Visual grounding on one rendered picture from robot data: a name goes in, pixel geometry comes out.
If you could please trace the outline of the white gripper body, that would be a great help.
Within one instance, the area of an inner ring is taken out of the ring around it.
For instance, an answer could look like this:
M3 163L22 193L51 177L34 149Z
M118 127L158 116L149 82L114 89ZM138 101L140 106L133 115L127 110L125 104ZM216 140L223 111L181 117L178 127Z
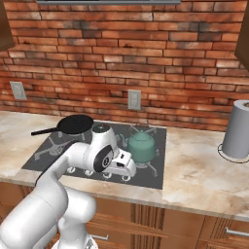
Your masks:
M127 164L113 160L111 164L105 169L105 172L121 176L134 177L136 174L136 166L133 159L130 159Z

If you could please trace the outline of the wooden cupboard front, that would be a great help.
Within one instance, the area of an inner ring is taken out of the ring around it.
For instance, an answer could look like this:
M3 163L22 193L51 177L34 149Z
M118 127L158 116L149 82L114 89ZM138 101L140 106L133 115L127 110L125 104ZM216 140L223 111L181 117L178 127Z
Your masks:
M0 182L0 224L33 189L33 186Z

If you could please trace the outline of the grey hob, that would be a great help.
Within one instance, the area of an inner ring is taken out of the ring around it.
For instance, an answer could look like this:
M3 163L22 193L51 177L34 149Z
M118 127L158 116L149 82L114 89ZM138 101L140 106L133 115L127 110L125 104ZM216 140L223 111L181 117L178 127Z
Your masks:
M85 175L86 169L78 169L74 173L66 172L66 175L72 175L74 177L90 178L94 180L101 180L113 183L129 184L132 186L146 187L153 189L162 189L163 180L163 170L164 170L164 159L165 159L165 141L166 141L166 129L161 127L152 127L147 125L138 124L108 124L117 136L122 134L125 138L128 138L133 129L131 126L135 126L138 129L147 130L149 128L155 128L157 133L154 135L157 148L159 149L160 155L155 157L150 162L146 163L135 163L136 174L128 182L122 180L121 175L112 174L112 177L108 180L103 179L102 174L106 173L93 173L90 177ZM22 167L23 169L28 169L32 171L43 172L52 162L54 162L64 151L66 145L72 141L76 140L79 142L89 144L92 139L92 132L90 130L82 134L67 135L63 134L61 131L53 132L37 149L37 151L30 157L30 159ZM122 154L119 157L119 162L127 164L127 162L132 159L131 153L127 152L122 144L117 141L118 148L121 150Z

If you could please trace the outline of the round paper towel holder base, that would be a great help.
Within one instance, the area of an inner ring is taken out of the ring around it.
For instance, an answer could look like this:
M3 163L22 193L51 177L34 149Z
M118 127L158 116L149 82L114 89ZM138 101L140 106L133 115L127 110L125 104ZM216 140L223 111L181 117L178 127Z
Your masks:
M222 144L220 144L220 145L217 147L217 152L218 152L218 154L219 154L224 160L227 160L227 161L232 162L232 163L244 164L244 163L249 162L249 156L247 156L245 159L234 159L234 158L231 158L231 157L227 156L227 155L222 151Z

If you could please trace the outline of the fluted wooden cabinet panel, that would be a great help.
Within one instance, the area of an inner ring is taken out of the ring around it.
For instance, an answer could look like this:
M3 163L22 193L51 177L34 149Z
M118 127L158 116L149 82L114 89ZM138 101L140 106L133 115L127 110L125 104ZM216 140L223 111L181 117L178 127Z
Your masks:
M160 249L164 214L158 207L131 205L132 249Z

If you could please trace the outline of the brown wooden wall cupboard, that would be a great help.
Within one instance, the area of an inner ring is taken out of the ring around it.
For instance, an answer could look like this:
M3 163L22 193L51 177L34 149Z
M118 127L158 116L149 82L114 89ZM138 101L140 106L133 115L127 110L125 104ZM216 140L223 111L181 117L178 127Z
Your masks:
M3 0L0 0L0 52L15 45Z
M249 0L247 0L234 55L249 72Z

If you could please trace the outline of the green kettle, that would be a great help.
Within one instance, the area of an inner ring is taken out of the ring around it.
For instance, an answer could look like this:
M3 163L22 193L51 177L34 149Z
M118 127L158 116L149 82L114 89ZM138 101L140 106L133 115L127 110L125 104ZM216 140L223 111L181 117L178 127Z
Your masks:
M135 163L150 162L160 155L154 138L154 135L157 133L155 128L147 130L138 129L135 126L131 126L130 128L134 132L128 138L125 138L122 134L118 134L116 139L127 152L131 153L131 157Z

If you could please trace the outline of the wooden drawer front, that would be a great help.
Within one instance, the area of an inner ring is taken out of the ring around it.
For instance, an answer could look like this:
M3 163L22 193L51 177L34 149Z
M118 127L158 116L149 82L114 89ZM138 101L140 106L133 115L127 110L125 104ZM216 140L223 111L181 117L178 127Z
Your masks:
M226 230L249 233L249 222L206 216L196 249L249 249L249 237Z
M131 246L131 205L134 203L121 202L98 198L96 200L97 210L94 218L87 223L91 234L106 236L108 241L97 241L101 249L132 249ZM166 249L164 242L167 235L161 234L160 249Z

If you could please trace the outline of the grey wall outlet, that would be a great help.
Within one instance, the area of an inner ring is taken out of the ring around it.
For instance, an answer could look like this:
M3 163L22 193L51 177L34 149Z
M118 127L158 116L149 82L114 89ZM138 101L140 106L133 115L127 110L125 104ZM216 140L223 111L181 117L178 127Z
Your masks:
M10 82L14 98L17 100L26 100L26 94L22 82Z
M141 109L141 91L135 89L129 89L127 91L127 105L130 110Z

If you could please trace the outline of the black frying pan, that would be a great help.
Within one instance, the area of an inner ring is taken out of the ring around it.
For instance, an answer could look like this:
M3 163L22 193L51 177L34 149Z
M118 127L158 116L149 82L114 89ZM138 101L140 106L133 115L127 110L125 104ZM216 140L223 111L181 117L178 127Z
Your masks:
M38 131L32 131L31 135L40 135L50 132L61 131L65 134L80 134L91 129L93 118L86 115L70 115L59 121L56 127L47 128Z

